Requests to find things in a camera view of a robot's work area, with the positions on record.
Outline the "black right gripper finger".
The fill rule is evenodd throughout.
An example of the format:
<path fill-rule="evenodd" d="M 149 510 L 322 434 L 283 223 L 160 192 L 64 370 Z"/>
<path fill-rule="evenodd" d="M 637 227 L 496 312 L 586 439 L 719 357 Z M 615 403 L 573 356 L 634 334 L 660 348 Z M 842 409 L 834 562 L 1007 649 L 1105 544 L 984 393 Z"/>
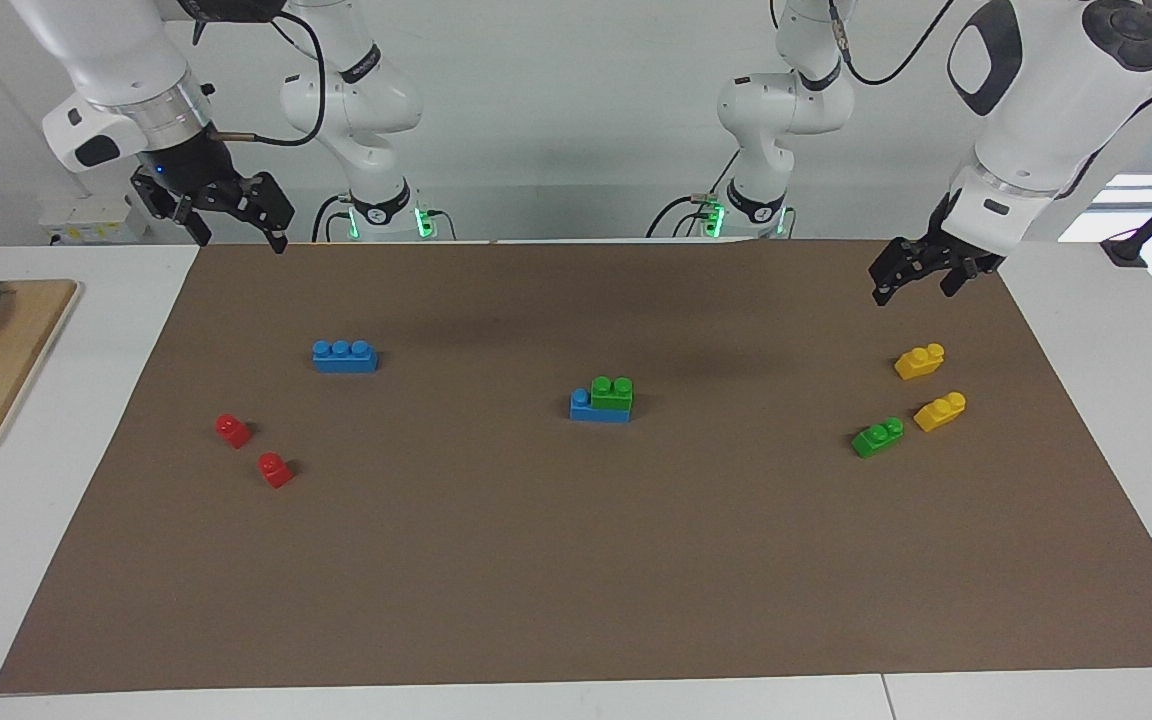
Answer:
<path fill-rule="evenodd" d="M 207 247 L 212 232 L 200 213 L 194 206 L 194 197 L 189 194 L 175 196 L 156 182 L 146 169 L 137 168 L 131 176 L 132 190 L 141 196 L 147 213 L 159 220 L 170 220 L 182 227 L 198 247 Z"/>
<path fill-rule="evenodd" d="M 274 253 L 283 253 L 287 249 L 294 206 L 270 172 L 238 179 L 236 218 L 238 222 L 259 229 Z"/>

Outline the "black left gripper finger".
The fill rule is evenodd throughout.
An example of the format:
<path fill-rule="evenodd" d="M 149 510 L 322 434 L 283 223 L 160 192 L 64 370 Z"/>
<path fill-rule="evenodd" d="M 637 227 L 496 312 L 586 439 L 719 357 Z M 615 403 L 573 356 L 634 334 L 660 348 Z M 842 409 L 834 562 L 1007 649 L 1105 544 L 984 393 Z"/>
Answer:
<path fill-rule="evenodd" d="M 948 260 L 947 273 L 940 282 L 943 296 L 952 300 L 967 282 L 973 281 L 979 274 L 977 260 L 970 256 L 952 256 L 952 259 Z"/>
<path fill-rule="evenodd" d="M 929 274 L 927 241 L 892 238 L 876 260 L 869 265 L 874 288 L 872 297 L 878 306 L 886 306 L 902 287 L 920 281 Z"/>

